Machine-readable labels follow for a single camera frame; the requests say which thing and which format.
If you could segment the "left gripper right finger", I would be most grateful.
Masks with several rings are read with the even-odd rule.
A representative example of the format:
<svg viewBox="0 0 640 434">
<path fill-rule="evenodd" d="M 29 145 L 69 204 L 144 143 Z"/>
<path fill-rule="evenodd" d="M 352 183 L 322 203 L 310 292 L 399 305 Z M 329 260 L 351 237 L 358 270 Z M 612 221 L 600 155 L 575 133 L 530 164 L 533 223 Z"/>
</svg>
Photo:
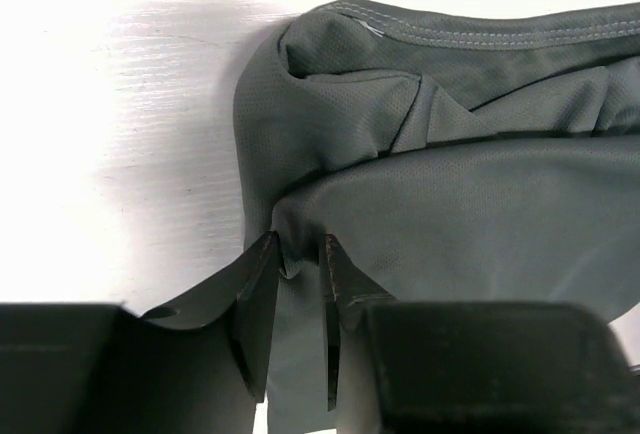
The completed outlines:
<svg viewBox="0 0 640 434">
<path fill-rule="evenodd" d="M 319 247 L 340 433 L 631 433 L 635 372 L 572 304 L 402 302 L 338 239 Z"/>
</svg>

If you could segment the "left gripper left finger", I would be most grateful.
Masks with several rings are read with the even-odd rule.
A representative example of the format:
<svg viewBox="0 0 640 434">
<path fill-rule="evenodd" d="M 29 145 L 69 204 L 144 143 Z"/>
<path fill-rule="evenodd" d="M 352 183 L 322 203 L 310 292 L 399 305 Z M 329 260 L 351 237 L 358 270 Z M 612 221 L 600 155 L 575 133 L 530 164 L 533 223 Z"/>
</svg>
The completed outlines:
<svg viewBox="0 0 640 434">
<path fill-rule="evenodd" d="M 5 433 L 249 433 L 265 397 L 278 237 L 143 315 L 1 308 Z"/>
</svg>

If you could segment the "grey t shirt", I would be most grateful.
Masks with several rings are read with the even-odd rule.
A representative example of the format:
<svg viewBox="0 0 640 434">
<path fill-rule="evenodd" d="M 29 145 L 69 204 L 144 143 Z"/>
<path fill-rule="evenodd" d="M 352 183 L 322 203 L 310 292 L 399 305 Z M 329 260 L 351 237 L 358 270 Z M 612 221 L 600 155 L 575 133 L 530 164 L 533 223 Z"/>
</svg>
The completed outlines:
<svg viewBox="0 0 640 434">
<path fill-rule="evenodd" d="M 340 0 L 275 31 L 241 74 L 245 240 L 285 268 L 273 433 L 330 429 L 317 243 L 400 299 L 639 301 L 639 8 L 516 20 Z"/>
</svg>

